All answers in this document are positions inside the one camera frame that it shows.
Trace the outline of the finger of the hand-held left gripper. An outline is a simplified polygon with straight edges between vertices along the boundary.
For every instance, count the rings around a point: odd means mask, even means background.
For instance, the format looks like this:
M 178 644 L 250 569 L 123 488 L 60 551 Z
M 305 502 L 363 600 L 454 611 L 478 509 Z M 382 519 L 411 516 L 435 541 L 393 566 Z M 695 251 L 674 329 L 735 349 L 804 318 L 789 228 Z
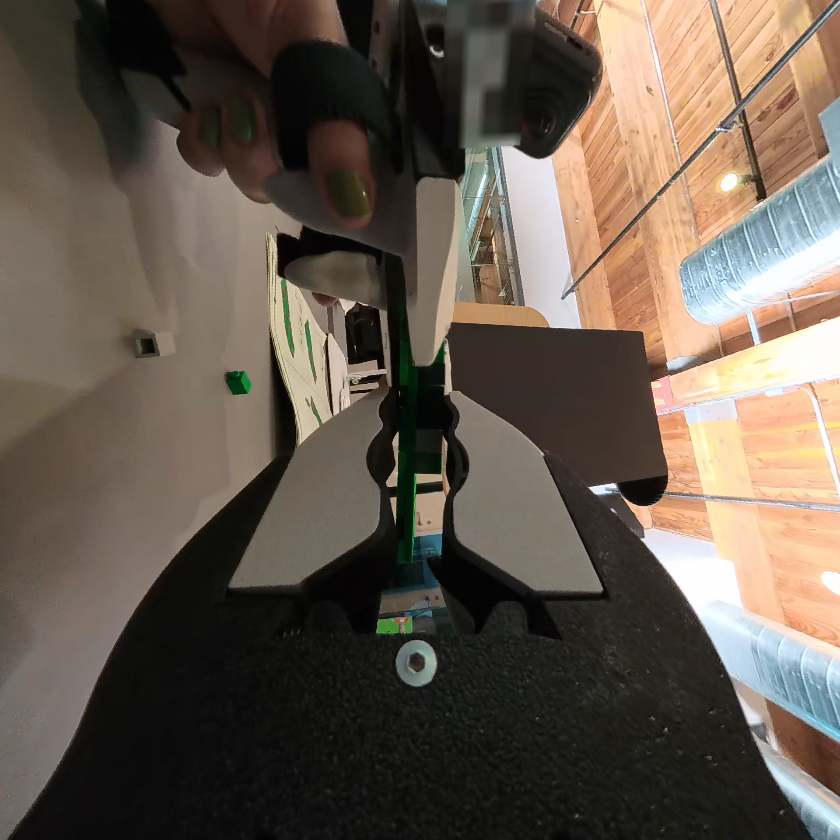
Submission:
M 415 234 L 406 259 L 406 317 L 413 364 L 432 365 L 455 313 L 463 203 L 457 181 L 416 184 Z

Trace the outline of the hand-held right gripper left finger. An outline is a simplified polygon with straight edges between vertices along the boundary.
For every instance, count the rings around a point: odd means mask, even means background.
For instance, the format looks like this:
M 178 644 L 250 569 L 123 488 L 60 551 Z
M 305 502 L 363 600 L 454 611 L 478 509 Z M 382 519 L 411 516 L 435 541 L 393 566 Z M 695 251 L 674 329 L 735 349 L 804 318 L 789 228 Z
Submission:
M 295 450 L 229 582 L 232 592 L 301 592 L 394 539 L 386 482 L 393 393 L 378 387 Z

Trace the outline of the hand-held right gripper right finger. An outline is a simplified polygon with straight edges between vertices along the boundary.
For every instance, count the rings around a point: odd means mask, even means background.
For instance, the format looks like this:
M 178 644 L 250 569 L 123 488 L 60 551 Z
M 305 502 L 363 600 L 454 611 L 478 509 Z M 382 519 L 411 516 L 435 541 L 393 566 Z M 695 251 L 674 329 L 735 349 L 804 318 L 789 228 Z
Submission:
M 452 391 L 448 404 L 444 560 L 526 598 L 602 596 L 543 452 L 467 395 Z

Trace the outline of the green brick assembly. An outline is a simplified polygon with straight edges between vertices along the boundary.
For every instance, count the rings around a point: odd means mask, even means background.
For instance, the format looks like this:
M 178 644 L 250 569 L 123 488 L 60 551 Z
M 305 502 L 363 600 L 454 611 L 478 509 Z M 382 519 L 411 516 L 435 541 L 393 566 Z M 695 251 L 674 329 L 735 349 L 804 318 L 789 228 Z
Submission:
M 413 360 L 408 328 L 403 262 L 384 257 L 387 328 L 390 342 L 392 390 L 397 405 L 397 457 L 395 491 L 396 563 L 413 561 L 417 525 L 418 477 L 442 475 L 446 425 L 445 342 L 434 362 L 417 366 Z

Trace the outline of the grey desk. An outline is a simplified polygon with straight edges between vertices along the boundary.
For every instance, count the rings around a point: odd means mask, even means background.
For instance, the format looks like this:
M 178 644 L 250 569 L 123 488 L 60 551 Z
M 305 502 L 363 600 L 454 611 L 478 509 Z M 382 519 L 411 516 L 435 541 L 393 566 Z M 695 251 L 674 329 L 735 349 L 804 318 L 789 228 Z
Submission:
M 276 455 L 264 242 L 297 226 L 192 170 L 79 17 L 2 2 L 2 838 L 155 580 Z

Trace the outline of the person's left hand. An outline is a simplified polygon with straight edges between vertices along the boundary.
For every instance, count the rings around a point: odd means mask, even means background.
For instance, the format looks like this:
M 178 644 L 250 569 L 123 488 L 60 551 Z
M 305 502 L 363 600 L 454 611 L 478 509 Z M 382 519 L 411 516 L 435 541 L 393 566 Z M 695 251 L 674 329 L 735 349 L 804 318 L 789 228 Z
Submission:
M 207 56 L 238 60 L 269 77 L 280 53 L 309 41 L 349 46 L 332 1 L 149 2 L 174 43 Z M 184 112 L 177 149 L 196 173 L 229 180 L 250 201 L 268 204 L 266 179 L 280 168 L 277 139 L 249 89 Z M 311 181 L 336 223 L 364 228 L 375 209 L 369 134 L 354 121 L 315 122 L 307 135 Z

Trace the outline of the black panel with wooden rim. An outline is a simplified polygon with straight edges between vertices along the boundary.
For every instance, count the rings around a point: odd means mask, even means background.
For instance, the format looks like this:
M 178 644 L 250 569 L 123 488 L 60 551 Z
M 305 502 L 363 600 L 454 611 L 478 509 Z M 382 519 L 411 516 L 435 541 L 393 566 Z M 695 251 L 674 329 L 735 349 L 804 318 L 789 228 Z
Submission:
M 448 333 L 457 392 L 560 458 L 588 487 L 650 507 L 669 469 L 638 331 L 560 329 L 530 307 L 457 302 Z

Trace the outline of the building instruction booklet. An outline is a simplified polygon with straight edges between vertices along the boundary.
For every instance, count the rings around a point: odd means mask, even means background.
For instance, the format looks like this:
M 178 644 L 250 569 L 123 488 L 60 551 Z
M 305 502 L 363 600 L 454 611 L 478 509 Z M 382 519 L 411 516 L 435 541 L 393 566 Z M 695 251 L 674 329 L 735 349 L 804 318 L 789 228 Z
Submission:
M 303 292 L 281 276 L 277 240 L 266 234 L 269 330 L 280 376 L 292 407 L 300 445 L 332 417 L 325 343 Z

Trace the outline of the black ceiling rail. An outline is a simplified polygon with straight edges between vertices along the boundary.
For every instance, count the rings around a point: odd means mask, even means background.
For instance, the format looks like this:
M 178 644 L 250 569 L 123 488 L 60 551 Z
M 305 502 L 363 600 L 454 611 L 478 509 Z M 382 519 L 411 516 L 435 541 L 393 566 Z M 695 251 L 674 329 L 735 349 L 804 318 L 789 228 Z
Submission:
M 604 247 L 603 251 L 593 259 L 590 265 L 582 270 L 580 276 L 574 278 L 567 288 L 563 289 L 561 299 L 565 300 L 569 295 L 576 292 L 577 288 L 584 283 L 593 270 L 599 266 L 604 258 L 609 255 L 618 243 L 641 222 L 647 213 L 659 202 L 659 200 L 668 192 L 668 190 L 683 177 L 688 169 L 699 160 L 699 158 L 711 147 L 719 135 L 729 133 L 734 127 L 743 124 L 741 116 L 745 114 L 747 108 L 753 104 L 755 99 L 763 92 L 765 88 L 781 73 L 782 69 L 787 67 L 798 54 L 806 47 L 813 37 L 825 26 L 831 18 L 838 13 L 839 2 L 832 1 L 827 7 L 817 15 L 816 18 L 800 33 L 793 44 L 778 58 L 778 60 L 769 68 L 766 73 L 759 79 L 756 85 L 744 96 L 736 99 L 732 110 L 715 126 L 715 128 L 708 134 L 708 136 L 695 148 L 692 154 L 685 159 L 679 168 L 674 171 L 668 180 L 662 184 L 657 192 L 652 195 L 632 217 L 632 219 L 625 225 L 625 227 L 614 237 L 614 239 Z

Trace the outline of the silver ventilation duct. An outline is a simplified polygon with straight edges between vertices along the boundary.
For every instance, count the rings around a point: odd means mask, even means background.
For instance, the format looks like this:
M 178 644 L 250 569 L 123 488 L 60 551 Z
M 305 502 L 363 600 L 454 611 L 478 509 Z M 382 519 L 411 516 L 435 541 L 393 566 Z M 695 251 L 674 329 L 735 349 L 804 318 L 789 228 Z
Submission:
M 700 620 L 730 677 L 839 741 L 839 648 L 712 602 Z
M 688 255 L 688 314 L 718 326 L 838 272 L 839 169 L 832 155 Z

